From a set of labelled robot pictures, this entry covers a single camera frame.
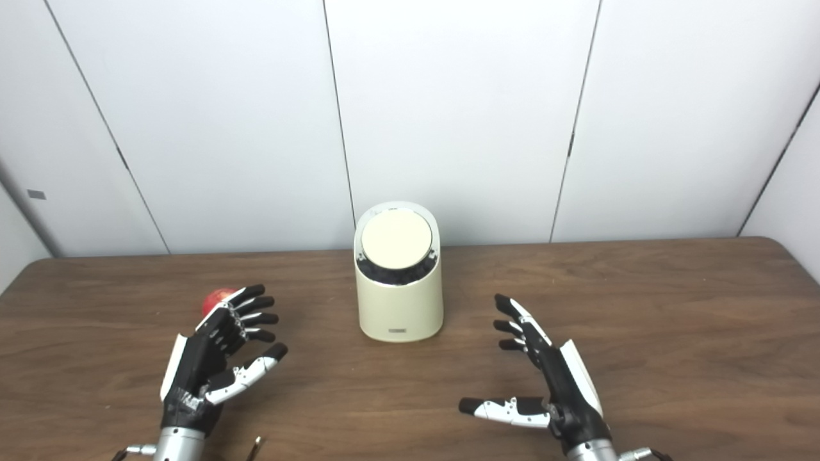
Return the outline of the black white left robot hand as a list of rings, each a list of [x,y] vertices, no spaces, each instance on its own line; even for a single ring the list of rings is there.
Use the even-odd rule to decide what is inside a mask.
[[[161,428],[210,437],[225,402],[254,385],[288,353],[272,332],[278,315],[264,285],[246,286],[217,301],[190,336],[176,337],[160,388]]]

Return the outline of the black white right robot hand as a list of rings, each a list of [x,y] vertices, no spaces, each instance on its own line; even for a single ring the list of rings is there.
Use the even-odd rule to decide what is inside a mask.
[[[545,398],[462,398],[459,411],[472,417],[512,426],[548,430],[568,460],[617,460],[609,425],[591,377],[571,339],[556,347],[524,306],[509,296],[495,295],[496,309],[509,316],[495,320],[502,350],[524,353],[543,375],[550,394]]]

